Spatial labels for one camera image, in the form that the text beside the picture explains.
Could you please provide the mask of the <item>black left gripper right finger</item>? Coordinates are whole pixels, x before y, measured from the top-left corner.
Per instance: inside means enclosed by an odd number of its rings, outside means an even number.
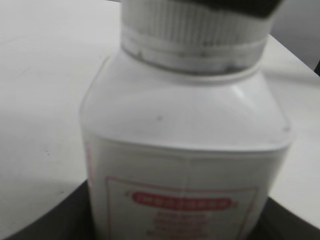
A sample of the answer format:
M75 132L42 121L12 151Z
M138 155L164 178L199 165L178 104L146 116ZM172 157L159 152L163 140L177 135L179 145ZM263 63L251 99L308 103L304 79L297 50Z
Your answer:
M320 230L269 198L259 220L261 240L320 240Z

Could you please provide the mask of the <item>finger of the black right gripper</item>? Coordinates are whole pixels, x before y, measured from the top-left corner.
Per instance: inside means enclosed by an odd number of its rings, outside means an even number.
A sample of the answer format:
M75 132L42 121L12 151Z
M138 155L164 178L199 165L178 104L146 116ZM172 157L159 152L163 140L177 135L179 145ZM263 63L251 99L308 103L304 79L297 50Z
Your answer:
M281 0L180 0L184 4L202 6L210 10L229 11L260 19L267 19L282 4Z

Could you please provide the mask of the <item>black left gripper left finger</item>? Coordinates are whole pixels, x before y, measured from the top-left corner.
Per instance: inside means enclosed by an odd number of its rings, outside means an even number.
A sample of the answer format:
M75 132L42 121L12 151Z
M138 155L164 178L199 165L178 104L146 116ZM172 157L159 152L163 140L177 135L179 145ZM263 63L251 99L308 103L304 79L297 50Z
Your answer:
M6 240L94 240L88 183L84 181L48 213Z

